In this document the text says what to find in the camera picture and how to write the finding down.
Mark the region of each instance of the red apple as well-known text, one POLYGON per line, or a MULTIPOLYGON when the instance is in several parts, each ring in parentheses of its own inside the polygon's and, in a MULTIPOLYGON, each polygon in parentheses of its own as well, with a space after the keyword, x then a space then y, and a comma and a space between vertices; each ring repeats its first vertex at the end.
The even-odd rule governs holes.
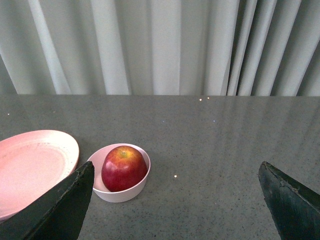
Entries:
POLYGON ((101 178, 110 192, 119 192, 138 184, 147 174, 141 152, 131 146, 118 146, 105 157, 101 178))

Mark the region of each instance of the white curtain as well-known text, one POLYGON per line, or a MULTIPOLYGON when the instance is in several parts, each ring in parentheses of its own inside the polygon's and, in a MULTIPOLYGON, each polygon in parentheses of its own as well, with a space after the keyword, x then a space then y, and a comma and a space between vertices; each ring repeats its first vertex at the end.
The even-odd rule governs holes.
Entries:
POLYGON ((0 94, 320 96, 319 0, 0 0, 0 94))

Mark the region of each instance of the ceramic plate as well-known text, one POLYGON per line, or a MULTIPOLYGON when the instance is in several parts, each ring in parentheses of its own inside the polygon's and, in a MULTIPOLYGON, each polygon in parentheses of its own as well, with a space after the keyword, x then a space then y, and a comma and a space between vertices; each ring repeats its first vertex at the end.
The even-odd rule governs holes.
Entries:
POLYGON ((77 141, 56 130, 37 130, 0 141, 0 221, 27 207, 72 173, 77 141))

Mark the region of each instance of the white bowl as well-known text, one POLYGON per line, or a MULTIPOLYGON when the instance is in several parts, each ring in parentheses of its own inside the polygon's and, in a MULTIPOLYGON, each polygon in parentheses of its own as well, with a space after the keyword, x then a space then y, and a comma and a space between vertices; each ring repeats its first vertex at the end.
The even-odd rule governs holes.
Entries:
POLYGON ((142 189, 144 188, 148 174, 150 172, 150 167, 151 167, 151 162, 148 154, 140 147, 132 144, 127 144, 127 143, 117 143, 117 144, 112 144, 109 146, 105 146, 98 151, 96 151, 91 157, 89 157, 88 161, 91 161, 92 164, 94 165, 94 183, 93 183, 93 191, 103 200, 111 203, 122 203, 125 201, 128 201, 130 199, 133 199, 135 196, 137 196, 142 189), (146 167, 148 169, 146 175, 144 178, 134 185, 133 187, 130 187, 126 190, 123 191, 116 191, 116 192, 111 192, 109 191, 104 183, 102 182, 101 178, 101 169, 102 165, 105 161, 105 158, 107 154, 114 148, 119 147, 119 146, 130 146, 135 149, 137 149, 143 156, 144 161, 146 163, 146 167))

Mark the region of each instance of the granite countertop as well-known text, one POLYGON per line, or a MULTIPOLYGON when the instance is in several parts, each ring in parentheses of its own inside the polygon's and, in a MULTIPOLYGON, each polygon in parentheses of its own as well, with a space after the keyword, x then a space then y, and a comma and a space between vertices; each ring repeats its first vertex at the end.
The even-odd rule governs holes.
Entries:
POLYGON ((0 140, 63 131, 78 142, 78 166, 115 143, 150 156, 132 200, 92 193, 79 240, 279 240, 258 180, 263 161, 320 193, 320 97, 0 95, 0 103, 0 140))

